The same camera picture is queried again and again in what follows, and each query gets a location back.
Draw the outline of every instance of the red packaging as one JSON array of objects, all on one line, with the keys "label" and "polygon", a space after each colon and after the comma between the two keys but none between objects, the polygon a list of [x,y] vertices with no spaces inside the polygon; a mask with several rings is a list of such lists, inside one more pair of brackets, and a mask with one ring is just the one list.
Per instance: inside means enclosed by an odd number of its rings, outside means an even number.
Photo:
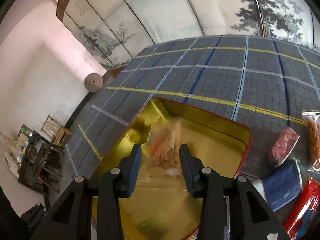
[{"label": "red packaging", "polygon": [[312,219],[314,211],[318,207],[319,198],[320,184],[314,179],[308,178],[297,205],[284,224],[284,229],[292,240],[297,239],[297,236],[300,237],[302,231],[306,231],[306,228],[303,227],[307,227],[307,219]]},{"label": "red packaging", "polygon": [[269,162],[275,167],[284,163],[295,147],[299,137],[290,127],[284,129],[268,154]]}]

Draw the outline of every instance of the metal screw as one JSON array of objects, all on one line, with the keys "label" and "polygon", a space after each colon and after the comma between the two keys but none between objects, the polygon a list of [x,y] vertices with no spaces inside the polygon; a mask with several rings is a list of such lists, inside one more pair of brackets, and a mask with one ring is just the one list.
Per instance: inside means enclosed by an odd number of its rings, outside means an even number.
[{"label": "metal screw", "polygon": [[110,171],[112,174],[118,174],[120,172],[120,169],[119,168],[113,168],[111,169]]},{"label": "metal screw", "polygon": [[245,176],[238,176],[237,178],[240,182],[246,182],[247,178]]},{"label": "metal screw", "polygon": [[84,177],[82,177],[82,176],[78,176],[78,177],[75,178],[75,182],[76,183],[80,183],[82,181],[84,181]]},{"label": "metal screw", "polygon": [[204,167],[204,168],[202,168],[202,172],[205,174],[209,174],[209,173],[211,173],[211,169],[208,167]]}]

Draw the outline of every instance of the snack package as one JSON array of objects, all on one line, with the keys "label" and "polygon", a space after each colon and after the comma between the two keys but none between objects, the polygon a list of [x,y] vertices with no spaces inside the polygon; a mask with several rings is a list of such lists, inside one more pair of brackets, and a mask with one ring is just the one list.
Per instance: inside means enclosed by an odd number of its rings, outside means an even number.
[{"label": "snack package", "polygon": [[300,240],[318,239],[320,236],[320,212],[316,211],[315,219]]},{"label": "snack package", "polygon": [[292,240],[302,237],[313,221],[313,216],[319,204],[320,184],[312,178],[308,178],[301,197],[284,224]]},{"label": "snack package", "polygon": [[286,161],[278,169],[252,181],[273,212],[296,198],[302,190],[299,161],[295,158]]},{"label": "snack package", "polygon": [[147,158],[140,167],[136,185],[185,189],[179,158],[181,128],[180,119],[151,127],[147,143],[141,146]]},{"label": "snack package", "polygon": [[320,171],[320,111],[303,110],[302,117],[306,121],[309,128],[310,143],[310,171]]},{"label": "snack package", "polygon": [[268,154],[270,164],[275,167],[281,165],[292,152],[299,137],[290,127],[284,129]]}]

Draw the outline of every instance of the yellow stripe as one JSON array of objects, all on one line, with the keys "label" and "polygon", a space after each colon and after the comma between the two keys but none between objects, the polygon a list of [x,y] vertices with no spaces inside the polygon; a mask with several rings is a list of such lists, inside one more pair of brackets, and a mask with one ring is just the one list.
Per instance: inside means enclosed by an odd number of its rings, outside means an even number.
[{"label": "yellow stripe", "polygon": [[[193,48],[193,49],[190,49],[190,50],[204,50],[204,49],[233,49],[233,50],[245,50],[245,48],[242,48],[242,47],[203,47],[203,48]],[[165,52],[157,52],[157,53],[154,53],[154,54],[148,54],[148,55],[142,55],[142,56],[137,56],[135,58],[142,58],[142,57],[150,57],[150,56],[153,56],[153,55],[163,55],[165,53],[173,53],[173,52],[180,52],[180,51],[186,51],[187,49],[178,49],[178,50],[169,50],[169,51],[165,51]],[[280,55],[280,56],[283,56],[283,57],[287,57],[287,58],[290,58],[290,59],[293,59],[293,60],[297,60],[297,61],[300,61],[300,62],[305,62],[303,59],[300,59],[300,58],[297,58],[297,57],[292,57],[290,55],[287,55],[287,54],[283,54],[283,53],[277,53],[275,51],[272,51],[272,50],[266,50],[266,49],[248,49],[250,51],[256,51],[256,52],[265,52],[265,53],[271,53],[271,54],[275,54],[275,55]],[[318,68],[320,69],[319,66],[307,61],[307,64],[309,64],[310,66],[313,66],[315,68]]]},{"label": "yellow stripe", "polygon": [[251,51],[256,51],[256,52],[265,52],[265,53],[271,53],[271,54],[278,54],[276,53],[275,51],[272,51],[272,50],[266,50],[266,49],[248,49],[248,50],[251,50]]},{"label": "yellow stripe", "polygon": [[[112,89],[112,90],[126,90],[126,91],[135,91],[135,92],[143,92],[143,93],[153,93],[153,90],[150,89],[137,89],[137,88],[125,88],[125,87],[107,87],[107,89]],[[161,91],[161,90],[157,90],[155,92],[155,94],[160,94],[160,95],[172,95],[172,96],[178,96],[178,97],[183,97],[186,98],[188,95],[187,94],[183,94],[180,92],[171,92],[171,91]],[[226,101],[226,100],[222,100],[222,99],[216,99],[216,98],[209,98],[209,97],[202,97],[202,96],[196,96],[196,95],[189,95],[189,98],[192,99],[197,99],[197,100],[201,100],[201,101],[207,101],[207,102],[213,102],[213,103],[217,103],[217,104],[223,104],[223,105],[227,105],[227,106],[235,106],[236,103],[233,101]],[[288,116],[282,113],[278,113],[275,111],[271,111],[268,109],[264,109],[264,108],[260,108],[260,107],[256,107],[256,106],[249,106],[246,104],[239,104],[239,107],[242,109],[247,109],[253,112],[258,112],[261,114],[267,114],[267,115],[271,115],[280,119],[284,119],[287,120]],[[305,125],[305,122],[302,119],[298,119],[292,116],[289,116],[289,120],[298,124],[303,124]]]},{"label": "yellow stripe", "polygon": [[241,47],[215,47],[215,49],[235,49],[235,50],[245,50],[245,48],[241,48]]},{"label": "yellow stripe", "polygon": [[311,63],[311,62],[309,62],[309,61],[307,61],[307,63],[308,63],[310,66],[313,66],[313,67],[315,67],[315,68],[320,69],[320,67],[318,67],[317,65],[315,65],[315,64],[313,64],[313,63]]},{"label": "yellow stripe", "polygon": [[93,143],[90,141],[90,139],[87,137],[87,135],[85,134],[84,130],[82,129],[82,127],[80,125],[78,125],[79,130],[81,131],[83,137],[86,139],[86,141],[89,143],[89,145],[91,146],[93,152],[96,154],[96,156],[102,161],[102,156],[98,153],[97,149],[94,147]]}]

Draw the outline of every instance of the pink package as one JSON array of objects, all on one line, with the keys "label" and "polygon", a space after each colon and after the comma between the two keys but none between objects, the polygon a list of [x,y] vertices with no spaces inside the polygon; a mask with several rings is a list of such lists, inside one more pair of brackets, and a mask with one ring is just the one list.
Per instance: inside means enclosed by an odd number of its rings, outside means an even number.
[{"label": "pink package", "polygon": [[284,129],[268,154],[269,162],[275,167],[281,165],[293,150],[299,137],[290,127]]}]

